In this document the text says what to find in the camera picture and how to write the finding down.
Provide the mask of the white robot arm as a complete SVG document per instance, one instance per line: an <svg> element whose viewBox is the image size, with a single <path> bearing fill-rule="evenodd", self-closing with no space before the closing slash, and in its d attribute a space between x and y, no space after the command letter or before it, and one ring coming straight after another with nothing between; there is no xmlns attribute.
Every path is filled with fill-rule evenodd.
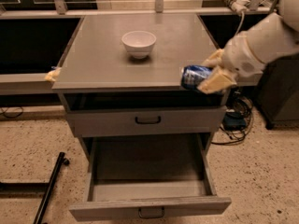
<svg viewBox="0 0 299 224"><path fill-rule="evenodd" d="M212 72L197 89L205 94L228 89L261 73L269 63L298 53L298 32L299 0L279 0L278 13L233 36L203 62Z"/></svg>

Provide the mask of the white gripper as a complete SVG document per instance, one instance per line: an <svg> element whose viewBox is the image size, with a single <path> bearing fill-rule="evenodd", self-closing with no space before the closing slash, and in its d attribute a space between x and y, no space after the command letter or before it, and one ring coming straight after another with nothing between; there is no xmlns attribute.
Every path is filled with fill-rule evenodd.
<svg viewBox="0 0 299 224"><path fill-rule="evenodd" d="M226 90L236 85L236 75L252 77L265 69L265 64L250 49L247 34L241 32L235 35L227 42L224 49L217 49L202 62L204 67L215 68L197 86L199 91L210 94Z"/></svg>

